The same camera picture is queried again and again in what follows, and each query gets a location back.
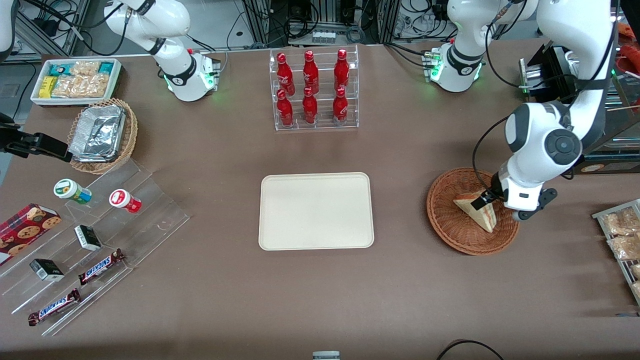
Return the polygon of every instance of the red cookie box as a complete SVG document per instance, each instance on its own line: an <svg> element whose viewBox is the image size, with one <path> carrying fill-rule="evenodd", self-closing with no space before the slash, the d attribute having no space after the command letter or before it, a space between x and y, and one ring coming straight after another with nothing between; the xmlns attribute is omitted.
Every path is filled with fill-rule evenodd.
<svg viewBox="0 0 640 360"><path fill-rule="evenodd" d="M0 224L0 265L61 221L57 212L44 206L29 204Z"/></svg>

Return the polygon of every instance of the beige tray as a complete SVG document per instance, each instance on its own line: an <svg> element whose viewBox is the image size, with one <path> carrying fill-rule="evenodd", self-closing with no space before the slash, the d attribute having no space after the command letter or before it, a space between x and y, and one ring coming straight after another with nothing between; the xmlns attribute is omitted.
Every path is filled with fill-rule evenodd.
<svg viewBox="0 0 640 360"><path fill-rule="evenodd" d="M264 250L366 248L373 238L367 174L272 175L262 180L259 244Z"/></svg>

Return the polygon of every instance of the small white box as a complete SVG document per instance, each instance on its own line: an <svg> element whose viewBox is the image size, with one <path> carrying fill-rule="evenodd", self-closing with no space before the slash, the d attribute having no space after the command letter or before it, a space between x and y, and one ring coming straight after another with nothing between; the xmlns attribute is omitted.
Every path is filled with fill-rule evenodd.
<svg viewBox="0 0 640 360"><path fill-rule="evenodd" d="M95 234L95 231L93 231L92 227L86 225L78 225L74 230L76 232L78 241L80 241L80 246L82 246L83 249L87 249L90 251L100 250L102 244L100 244L100 240Z"/></svg>

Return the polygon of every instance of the cookie box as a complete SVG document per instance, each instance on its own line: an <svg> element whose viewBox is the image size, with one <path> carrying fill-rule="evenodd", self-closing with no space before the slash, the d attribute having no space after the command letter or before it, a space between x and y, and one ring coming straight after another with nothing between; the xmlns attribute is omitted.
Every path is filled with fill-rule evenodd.
<svg viewBox="0 0 640 360"><path fill-rule="evenodd" d="M111 72L109 74L109 81L107 83L107 88L104 92L104 96L102 97L82 97L82 98L49 98L49 97L40 97L40 87L42 87L43 81L45 78L50 75L51 69L58 65L74 63L75 61L98 61L101 63L112 63L113 67L111 68ZM69 107L69 106L84 106L93 104L98 101L108 100L113 95L113 92L116 89L116 85L118 83L118 76L120 75L120 70L122 68L122 64L114 58L73 58L73 59L52 59L47 60L42 64L42 70L40 70L40 74L38 75L38 79L36 80L36 85L33 87L33 91L31 92L31 101L34 104L43 106L43 107Z"/></svg>
<svg viewBox="0 0 640 360"><path fill-rule="evenodd" d="M0 224L0 265L61 221L57 212L44 206L29 204Z"/></svg>

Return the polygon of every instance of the snickers bar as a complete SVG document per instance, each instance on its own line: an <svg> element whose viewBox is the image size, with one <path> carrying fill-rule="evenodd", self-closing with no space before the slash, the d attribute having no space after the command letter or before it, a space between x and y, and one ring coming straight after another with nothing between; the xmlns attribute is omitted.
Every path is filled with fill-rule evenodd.
<svg viewBox="0 0 640 360"><path fill-rule="evenodd" d="M82 301L82 299L80 299L80 293L78 292L78 289L73 289L71 290L71 293L69 293L67 296L63 297L62 299L45 307L44 309L40 310L37 313L30 314L29 326L36 326L38 325L39 322L44 320L47 316L59 312L64 307L67 307L68 305L73 304L74 302L80 302L80 301Z"/></svg>
<svg viewBox="0 0 640 360"><path fill-rule="evenodd" d="M122 251L120 249L115 250L107 258L105 258L101 262L94 265L92 268L87 270L84 274L78 275L78 277L80 278L80 285L85 285L89 281L100 276L100 274L107 271L108 268L112 267L122 259L124 259L124 255L122 254Z"/></svg>

